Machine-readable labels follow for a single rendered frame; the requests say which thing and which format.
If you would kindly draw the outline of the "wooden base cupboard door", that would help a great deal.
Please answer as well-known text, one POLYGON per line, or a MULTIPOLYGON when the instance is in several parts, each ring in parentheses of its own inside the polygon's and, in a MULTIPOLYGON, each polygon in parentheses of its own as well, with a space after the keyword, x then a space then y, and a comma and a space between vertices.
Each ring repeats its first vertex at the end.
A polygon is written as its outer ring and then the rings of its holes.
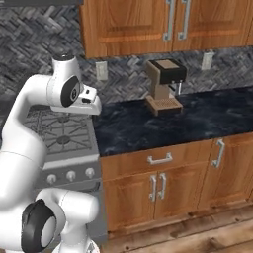
POLYGON ((157 174, 154 218, 158 219, 195 211, 199 202, 207 167, 207 162, 197 162, 159 171, 157 174), (167 178, 163 200, 158 196, 158 192, 161 189, 160 173, 166 173, 167 178))
POLYGON ((153 219, 155 202, 149 198, 151 175, 156 173, 132 175, 104 182, 109 231, 153 219))
POLYGON ((253 191, 253 132, 218 137, 213 141, 210 162, 205 175, 198 208, 218 207, 247 200, 253 191), (211 162, 217 158, 222 139, 225 149, 218 168, 211 162))

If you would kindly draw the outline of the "grey range hood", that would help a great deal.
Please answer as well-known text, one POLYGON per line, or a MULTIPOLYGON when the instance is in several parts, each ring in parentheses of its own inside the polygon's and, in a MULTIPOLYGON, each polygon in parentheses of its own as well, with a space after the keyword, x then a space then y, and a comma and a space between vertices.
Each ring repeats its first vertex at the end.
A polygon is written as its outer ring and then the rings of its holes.
POLYGON ((0 0, 0 7, 82 5, 84 0, 0 0))

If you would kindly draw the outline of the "wooden wall cupboard door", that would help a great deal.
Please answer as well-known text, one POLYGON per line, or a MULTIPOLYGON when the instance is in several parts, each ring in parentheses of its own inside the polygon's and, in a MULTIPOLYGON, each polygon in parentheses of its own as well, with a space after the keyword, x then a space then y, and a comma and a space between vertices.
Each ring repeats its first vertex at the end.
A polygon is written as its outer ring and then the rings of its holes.
POLYGON ((181 0, 176 0, 173 50, 244 46, 253 20, 253 0, 191 0, 188 36, 182 30, 181 0))
POLYGON ((166 52, 166 0, 84 0, 80 29, 87 58, 166 52))

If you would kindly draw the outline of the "wooden drawer front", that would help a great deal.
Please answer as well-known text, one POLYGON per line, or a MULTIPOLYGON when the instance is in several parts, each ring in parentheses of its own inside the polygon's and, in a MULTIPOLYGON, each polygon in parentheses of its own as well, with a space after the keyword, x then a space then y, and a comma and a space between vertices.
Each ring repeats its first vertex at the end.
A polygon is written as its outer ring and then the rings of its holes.
POLYGON ((137 152, 123 153, 101 158, 104 181, 141 174, 160 169, 170 169, 197 162, 208 162, 212 140, 202 140, 178 145, 146 149, 137 152), (162 159, 171 152, 173 160, 164 164, 150 165, 147 157, 162 159))

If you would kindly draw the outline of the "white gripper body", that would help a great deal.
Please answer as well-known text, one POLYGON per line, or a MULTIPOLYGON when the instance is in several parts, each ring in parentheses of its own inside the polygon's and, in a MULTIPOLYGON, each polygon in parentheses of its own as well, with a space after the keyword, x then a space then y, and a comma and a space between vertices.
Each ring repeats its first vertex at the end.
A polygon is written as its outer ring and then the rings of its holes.
POLYGON ((54 112, 67 114, 82 114, 82 115, 100 115, 102 104, 98 95, 91 101, 87 98, 79 97, 71 106, 51 107, 54 112))

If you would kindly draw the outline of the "white wall outlet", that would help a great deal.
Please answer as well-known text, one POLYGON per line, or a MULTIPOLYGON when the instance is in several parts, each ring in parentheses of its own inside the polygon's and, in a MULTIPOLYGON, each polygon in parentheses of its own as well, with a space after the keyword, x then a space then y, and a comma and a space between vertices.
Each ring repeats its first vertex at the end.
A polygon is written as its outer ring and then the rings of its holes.
POLYGON ((99 61, 96 63, 96 74, 98 80, 108 80, 108 63, 106 61, 99 61))
POLYGON ((211 69, 211 63, 214 56, 213 51, 205 52, 203 55, 203 61, 202 61, 202 70, 210 70, 211 69))

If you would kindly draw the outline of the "grey gas stove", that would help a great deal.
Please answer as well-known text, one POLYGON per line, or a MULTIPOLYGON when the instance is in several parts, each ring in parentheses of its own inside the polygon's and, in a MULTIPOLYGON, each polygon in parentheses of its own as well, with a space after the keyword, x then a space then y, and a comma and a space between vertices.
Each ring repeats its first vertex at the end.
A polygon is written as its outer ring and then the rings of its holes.
POLYGON ((53 110, 28 113, 24 125, 35 132, 47 148, 45 164, 36 180, 33 194, 47 188, 59 188, 95 197, 99 202, 96 218, 86 224, 87 235, 95 242, 107 238, 105 206, 102 197, 102 170, 100 154, 94 133, 91 115, 57 113, 53 110), (95 175, 88 178, 87 168, 95 175), (74 171, 75 180, 66 179, 66 173, 74 171), (48 175, 54 174, 56 182, 49 184, 48 175))

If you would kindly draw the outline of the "tan and black coffee machine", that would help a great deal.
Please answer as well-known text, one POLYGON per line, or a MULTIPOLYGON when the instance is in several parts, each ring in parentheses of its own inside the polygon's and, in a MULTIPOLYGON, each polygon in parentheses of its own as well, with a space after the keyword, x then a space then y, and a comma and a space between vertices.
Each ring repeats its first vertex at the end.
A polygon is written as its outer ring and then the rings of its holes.
POLYGON ((173 58, 148 60, 146 74, 151 80, 151 88, 145 101, 153 115, 181 113, 183 105, 176 97, 181 94, 187 68, 173 58))

